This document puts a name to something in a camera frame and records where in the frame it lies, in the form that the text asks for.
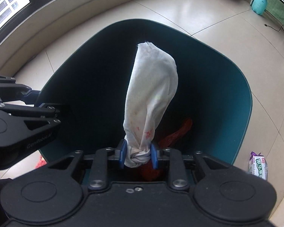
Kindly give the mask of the dark green trash bin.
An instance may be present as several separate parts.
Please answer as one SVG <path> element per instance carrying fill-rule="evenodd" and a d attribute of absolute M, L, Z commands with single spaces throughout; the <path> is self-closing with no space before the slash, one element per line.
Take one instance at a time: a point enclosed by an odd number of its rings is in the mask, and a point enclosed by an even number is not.
<path fill-rule="evenodd" d="M 127 169 L 148 179 L 151 144 L 202 151 L 232 164 L 249 124 L 252 97 L 242 71 L 204 43 L 163 24 L 128 19 L 76 50 L 45 84 L 36 105 L 56 104 L 61 130 L 46 161 L 94 154 L 127 141 Z"/>

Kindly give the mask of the white knotted tissue bag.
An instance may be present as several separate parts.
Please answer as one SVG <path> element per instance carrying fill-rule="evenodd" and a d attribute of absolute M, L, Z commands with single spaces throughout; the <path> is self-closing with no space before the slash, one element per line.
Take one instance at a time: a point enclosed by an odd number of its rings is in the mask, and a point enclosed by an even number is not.
<path fill-rule="evenodd" d="M 125 101 L 125 166 L 137 168 L 150 160 L 155 130 L 177 86 L 173 57 L 151 42 L 139 43 Z"/>

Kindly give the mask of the teal spray bottle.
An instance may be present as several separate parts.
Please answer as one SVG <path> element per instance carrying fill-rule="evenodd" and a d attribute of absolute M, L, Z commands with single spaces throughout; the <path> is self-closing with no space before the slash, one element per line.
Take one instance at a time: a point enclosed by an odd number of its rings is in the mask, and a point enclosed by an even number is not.
<path fill-rule="evenodd" d="M 256 14 L 263 15 L 267 7 L 267 0 L 251 0 L 250 6 Z"/>

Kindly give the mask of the red wrapper inside bin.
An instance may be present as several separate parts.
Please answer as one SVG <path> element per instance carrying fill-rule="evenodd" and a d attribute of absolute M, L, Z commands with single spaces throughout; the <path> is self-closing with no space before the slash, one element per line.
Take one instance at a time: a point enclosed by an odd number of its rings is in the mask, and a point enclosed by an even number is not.
<path fill-rule="evenodd" d="M 172 148 L 174 145 L 187 133 L 192 127 L 192 120 L 190 118 L 186 119 L 183 125 L 176 132 L 168 135 L 167 137 L 161 139 L 158 143 L 160 149 Z M 146 181 L 154 181 L 159 177 L 160 170 L 154 169 L 152 166 L 152 161 L 149 160 L 145 165 L 140 167 L 140 173 Z"/>

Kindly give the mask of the white purple biscuit package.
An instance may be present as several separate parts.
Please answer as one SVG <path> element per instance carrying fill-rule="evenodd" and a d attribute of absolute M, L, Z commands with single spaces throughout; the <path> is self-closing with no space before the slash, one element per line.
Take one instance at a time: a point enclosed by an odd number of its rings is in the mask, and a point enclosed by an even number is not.
<path fill-rule="evenodd" d="M 250 153 L 248 172 L 261 179 L 268 180 L 268 165 L 265 157 L 261 153 Z"/>

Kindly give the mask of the pink fluffy mat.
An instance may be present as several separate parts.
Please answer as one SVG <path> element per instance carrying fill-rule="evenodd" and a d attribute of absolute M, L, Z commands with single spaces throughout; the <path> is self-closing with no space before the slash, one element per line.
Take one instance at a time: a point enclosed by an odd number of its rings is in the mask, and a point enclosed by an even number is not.
<path fill-rule="evenodd" d="M 41 158 L 41 159 L 39 159 L 38 163 L 36 164 L 35 169 L 38 169 L 38 168 L 40 168 L 40 167 L 42 167 L 46 164 L 47 164 L 47 162 L 44 160 L 44 158 Z"/>

